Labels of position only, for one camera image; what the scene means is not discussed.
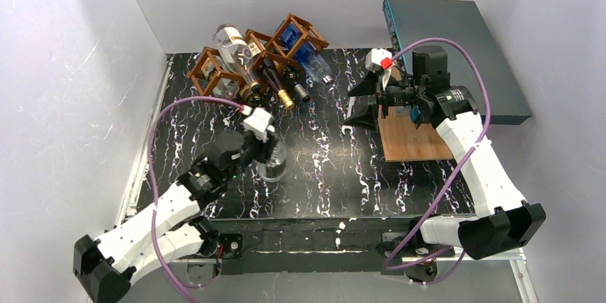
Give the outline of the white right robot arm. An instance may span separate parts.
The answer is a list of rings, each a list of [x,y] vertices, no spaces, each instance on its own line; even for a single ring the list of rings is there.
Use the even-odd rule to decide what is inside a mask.
[[[437,45],[412,52],[413,71],[392,76],[392,55],[372,49],[366,56],[367,74],[349,96],[367,96],[369,103],[347,123],[371,129],[392,107],[415,106],[416,125],[431,124],[448,146],[474,202],[473,217],[446,217],[428,212],[411,223],[407,235],[395,242],[393,255],[403,249],[433,245],[459,247],[473,259],[483,259],[525,246],[542,226],[541,204],[530,204],[512,183],[487,138],[487,120],[468,88],[454,86],[447,52]]]

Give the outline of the clear bottle white gold label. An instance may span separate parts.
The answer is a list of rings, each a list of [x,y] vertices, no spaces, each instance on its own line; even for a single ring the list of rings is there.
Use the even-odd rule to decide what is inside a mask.
[[[262,86],[252,69],[254,55],[239,30],[231,24],[222,24],[217,27],[212,38],[228,69],[232,73],[240,75],[251,91],[258,94]]]

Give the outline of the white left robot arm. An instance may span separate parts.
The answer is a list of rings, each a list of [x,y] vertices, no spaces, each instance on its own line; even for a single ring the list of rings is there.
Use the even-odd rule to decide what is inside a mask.
[[[203,147],[191,167],[128,221],[74,244],[73,273],[93,302],[118,302],[148,273],[217,241],[219,233],[199,213],[230,180],[253,162],[268,163],[280,144],[275,131],[224,131]]]

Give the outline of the clear bottle silver cap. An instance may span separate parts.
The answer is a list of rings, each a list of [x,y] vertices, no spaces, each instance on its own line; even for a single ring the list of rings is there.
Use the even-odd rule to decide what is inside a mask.
[[[268,158],[256,162],[258,175],[266,182],[279,182],[287,168],[287,148],[276,141]]]

